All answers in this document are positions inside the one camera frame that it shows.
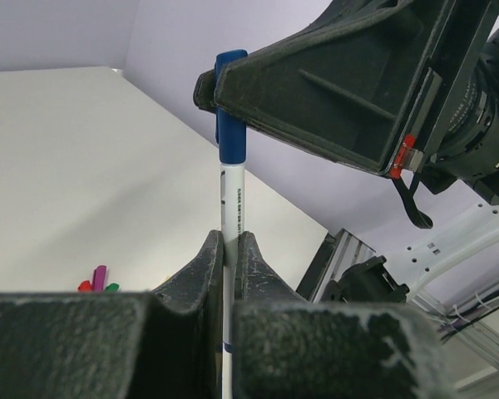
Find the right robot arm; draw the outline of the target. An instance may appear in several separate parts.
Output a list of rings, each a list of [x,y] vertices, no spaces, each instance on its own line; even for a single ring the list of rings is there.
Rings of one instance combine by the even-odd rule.
[[[405,302],[499,242],[499,1],[333,1],[304,30],[248,53],[219,54],[195,84],[215,115],[225,242],[224,340],[231,343],[235,265],[245,229],[246,131],[390,181],[409,220],[430,229],[419,185],[456,181],[492,210],[432,239],[370,259],[325,295]]]

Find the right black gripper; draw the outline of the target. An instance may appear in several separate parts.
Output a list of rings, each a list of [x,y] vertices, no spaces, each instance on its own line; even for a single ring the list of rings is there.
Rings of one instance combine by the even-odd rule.
[[[438,194],[461,180],[499,204],[499,31],[488,35],[499,1],[452,2],[382,176],[397,179],[404,157],[417,150],[416,183]]]

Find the blue pen cap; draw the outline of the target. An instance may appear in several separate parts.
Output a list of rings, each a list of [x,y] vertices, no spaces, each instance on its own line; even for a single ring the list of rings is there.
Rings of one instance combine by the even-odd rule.
[[[247,55],[246,50],[237,49],[216,56],[215,88],[219,87],[218,81],[224,66]],[[244,164],[246,161],[246,124],[219,106],[216,107],[215,122],[215,138],[219,146],[220,162],[226,165]]]

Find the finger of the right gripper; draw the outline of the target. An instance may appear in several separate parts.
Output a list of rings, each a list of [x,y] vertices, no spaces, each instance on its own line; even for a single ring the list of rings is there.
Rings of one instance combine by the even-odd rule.
[[[215,104],[309,153],[384,174],[452,1],[333,1],[308,27],[227,65]]]
[[[193,102],[202,111],[216,112],[215,104],[215,70],[205,71],[199,75],[193,91]]]

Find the blue pen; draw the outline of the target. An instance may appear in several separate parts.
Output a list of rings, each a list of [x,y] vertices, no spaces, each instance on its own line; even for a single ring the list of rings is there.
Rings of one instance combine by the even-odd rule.
[[[245,231],[245,164],[220,165],[221,233],[223,260],[223,344],[222,397],[231,398],[232,315],[235,303],[235,271],[240,236]]]

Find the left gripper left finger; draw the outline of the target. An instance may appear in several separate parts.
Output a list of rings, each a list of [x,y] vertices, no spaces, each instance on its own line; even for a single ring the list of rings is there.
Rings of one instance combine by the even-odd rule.
[[[0,293],[0,398],[218,398],[219,231],[135,293]]]

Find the purple pen cap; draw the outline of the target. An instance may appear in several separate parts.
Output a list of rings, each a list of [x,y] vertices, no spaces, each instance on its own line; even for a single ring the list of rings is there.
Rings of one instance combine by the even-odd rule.
[[[99,265],[94,269],[91,281],[92,290],[94,292],[102,292],[105,289],[106,273],[107,273],[106,265]]]

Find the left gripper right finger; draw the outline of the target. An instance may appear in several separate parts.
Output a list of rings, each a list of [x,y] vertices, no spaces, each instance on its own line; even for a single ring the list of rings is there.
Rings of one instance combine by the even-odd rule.
[[[308,302],[264,261],[250,232],[238,255],[233,397],[457,396],[437,335],[416,309]]]

